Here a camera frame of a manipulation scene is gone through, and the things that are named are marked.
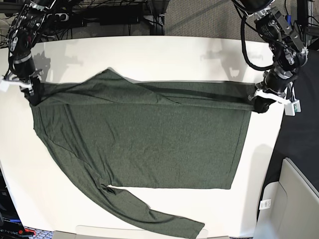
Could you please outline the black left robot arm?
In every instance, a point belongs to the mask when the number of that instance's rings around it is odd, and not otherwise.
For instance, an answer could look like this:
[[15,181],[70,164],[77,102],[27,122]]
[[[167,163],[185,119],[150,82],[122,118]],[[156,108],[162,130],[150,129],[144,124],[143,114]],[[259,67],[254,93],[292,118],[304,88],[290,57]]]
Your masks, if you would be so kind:
[[[255,111],[265,113],[275,102],[284,105],[285,115],[301,112],[300,101],[295,96],[294,82],[301,68],[307,63],[308,50],[288,18],[283,16],[270,0],[234,0],[241,18],[240,36],[245,62],[252,69],[263,72],[263,81],[255,86],[255,93],[248,97],[254,101]],[[249,58],[245,41],[247,18],[255,17],[254,30],[268,43],[273,53],[273,63],[258,67]]]

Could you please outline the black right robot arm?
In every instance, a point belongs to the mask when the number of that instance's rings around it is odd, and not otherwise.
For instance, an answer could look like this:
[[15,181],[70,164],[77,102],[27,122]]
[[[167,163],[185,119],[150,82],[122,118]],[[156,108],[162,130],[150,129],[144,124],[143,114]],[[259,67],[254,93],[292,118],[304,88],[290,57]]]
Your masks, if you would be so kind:
[[8,70],[3,80],[17,84],[29,103],[41,101],[42,69],[37,69],[31,53],[43,32],[53,22],[54,0],[26,0],[13,20],[5,38],[8,46]]

